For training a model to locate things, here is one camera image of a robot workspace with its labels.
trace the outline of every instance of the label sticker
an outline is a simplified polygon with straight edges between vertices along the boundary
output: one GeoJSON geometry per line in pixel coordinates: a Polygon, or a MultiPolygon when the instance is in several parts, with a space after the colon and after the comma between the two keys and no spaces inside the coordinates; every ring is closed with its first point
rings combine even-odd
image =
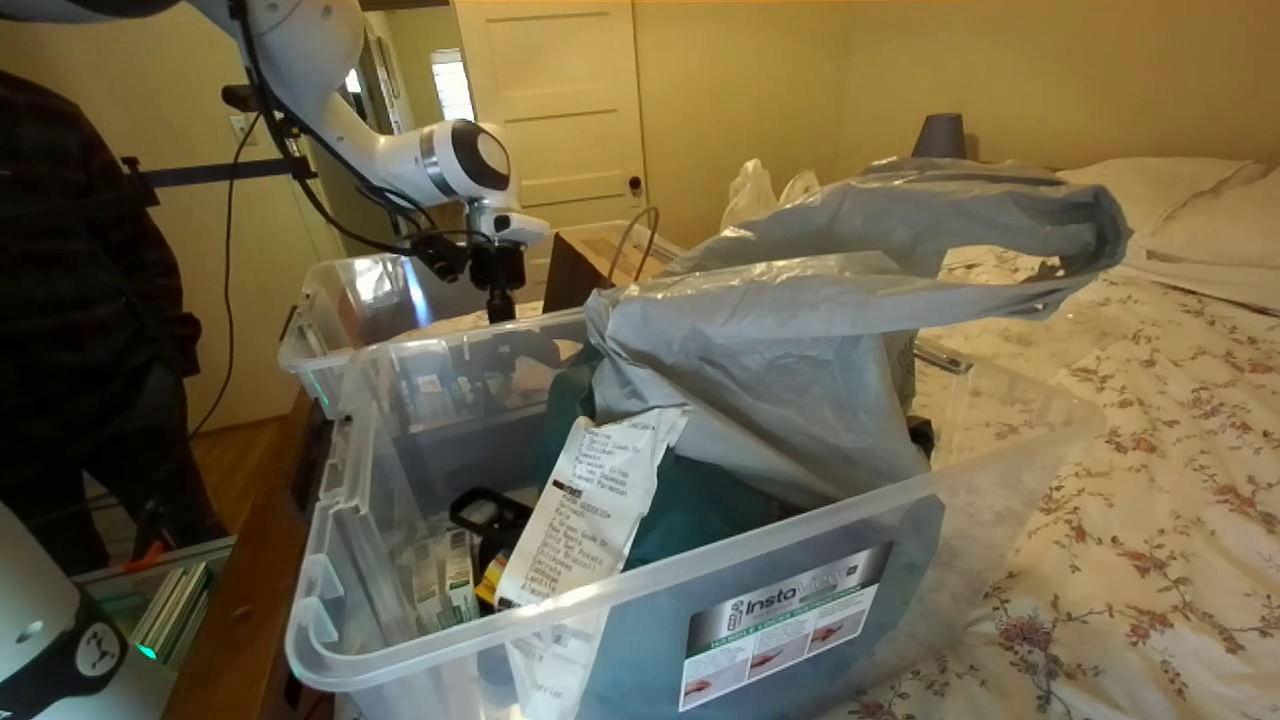
{"type": "Polygon", "coordinates": [[[688,626],[679,711],[748,687],[862,632],[888,550],[733,595],[688,626]]]}
{"type": "Polygon", "coordinates": [[[614,577],[654,493],[654,466],[683,434],[679,408],[619,424],[576,420],[500,577],[507,603],[534,603],[614,577]]]}
{"type": "Polygon", "coordinates": [[[605,613],[580,613],[576,619],[507,639],[524,720],[576,716],[592,679],[605,619],[605,613]]]}

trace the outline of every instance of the bed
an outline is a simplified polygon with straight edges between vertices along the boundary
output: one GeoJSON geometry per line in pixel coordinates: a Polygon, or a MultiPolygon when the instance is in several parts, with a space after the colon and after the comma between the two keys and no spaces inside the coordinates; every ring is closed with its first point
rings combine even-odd
{"type": "Polygon", "coordinates": [[[1280,716],[1280,168],[1063,175],[1113,190],[1125,265],[1047,320],[928,337],[1084,395],[1102,430],[965,635],[833,716],[1280,716]]]}

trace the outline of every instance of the plastic bin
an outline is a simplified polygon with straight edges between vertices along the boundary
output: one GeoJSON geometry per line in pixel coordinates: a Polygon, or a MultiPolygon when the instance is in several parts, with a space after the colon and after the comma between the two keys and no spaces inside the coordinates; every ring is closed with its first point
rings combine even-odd
{"type": "Polygon", "coordinates": [[[612,577],[567,595],[429,632],[417,550],[447,500],[473,485],[539,485],[545,395],[557,356],[583,343],[576,312],[436,340],[395,340],[359,356],[359,411],[335,434],[286,617],[286,665],[365,716],[528,716],[507,646],[605,619],[580,716],[807,716],[883,671],[947,646],[965,609],[1003,567],[1003,551],[1063,453],[1095,434],[1095,411],[1015,372],[919,354],[915,411],[940,434],[935,468],[802,517],[612,577]],[[935,544],[910,517],[940,508],[935,544]],[[735,601],[833,573],[860,551],[892,551],[922,577],[909,595],[871,595],[813,629],[807,650],[753,678],[706,678],[725,697],[697,706],[697,629],[735,601]]]}
{"type": "MultiPolygon", "coordinates": [[[[534,243],[524,257],[528,286],[516,293],[516,317],[534,317],[548,243],[534,243]]],[[[281,370],[303,386],[327,420],[335,420],[344,416],[344,372],[359,348],[473,312],[479,312],[476,326],[483,326],[483,293],[469,279],[436,279],[417,257],[377,254],[323,260],[307,268],[281,340],[281,370]]]]}

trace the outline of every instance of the gray plastic bag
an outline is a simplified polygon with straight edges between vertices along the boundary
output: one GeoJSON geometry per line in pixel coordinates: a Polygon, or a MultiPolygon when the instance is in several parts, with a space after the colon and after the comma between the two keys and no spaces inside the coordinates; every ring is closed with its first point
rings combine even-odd
{"type": "Polygon", "coordinates": [[[1052,312],[1125,257],[1102,190],[894,164],[588,301],[598,416],[683,404],[675,453],[813,508],[928,468],[909,437],[915,327],[1052,312]],[[1023,286],[935,279],[947,247],[1055,260],[1023,286]]]}

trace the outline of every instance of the wire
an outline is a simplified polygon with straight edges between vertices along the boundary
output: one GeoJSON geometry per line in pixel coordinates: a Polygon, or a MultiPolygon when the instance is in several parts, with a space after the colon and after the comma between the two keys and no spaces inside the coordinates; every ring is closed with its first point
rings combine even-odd
{"type": "Polygon", "coordinates": [[[237,164],[257,131],[264,116],[252,116],[248,128],[239,131],[239,146],[232,152],[232,175],[229,175],[229,198],[225,198],[225,320],[229,320],[229,360],[225,360],[225,378],[213,393],[207,411],[200,416],[200,424],[190,430],[190,437],[205,434],[205,424],[213,420],[213,411],[218,411],[218,404],[229,401],[229,389],[237,381],[237,304],[232,304],[232,260],[237,260],[237,164]]]}
{"type": "Polygon", "coordinates": [[[636,225],[639,225],[644,216],[649,216],[649,241],[644,241],[639,265],[636,265],[636,273],[633,273],[633,286],[644,277],[649,254],[653,254],[653,243],[654,243],[654,227],[665,225],[665,214],[658,214],[654,204],[639,208],[639,214],[627,221],[627,227],[614,238],[614,247],[612,247],[607,273],[605,273],[607,286],[612,286],[612,273],[614,273],[614,265],[619,265],[625,247],[633,243],[633,233],[636,233],[636,225]]]}
{"type": "Polygon", "coordinates": [[[395,193],[395,190],[365,186],[365,193],[369,193],[377,204],[385,204],[387,214],[395,214],[395,216],[403,216],[403,208],[410,208],[417,216],[429,221],[429,227],[439,227],[436,216],[430,216],[420,200],[410,200],[410,198],[403,198],[403,193],[395,193]]]}
{"type": "Polygon", "coordinates": [[[357,243],[369,243],[369,247],[377,247],[377,254],[403,254],[400,243],[385,243],[385,241],[377,241],[377,238],[365,238],[365,233],[351,233],[348,225],[341,225],[327,208],[323,208],[323,200],[315,198],[315,190],[313,186],[303,186],[303,179],[297,179],[297,190],[303,193],[303,200],[313,204],[313,214],[327,225],[327,227],[335,227],[341,238],[348,238],[348,241],[357,241],[357,243]]]}

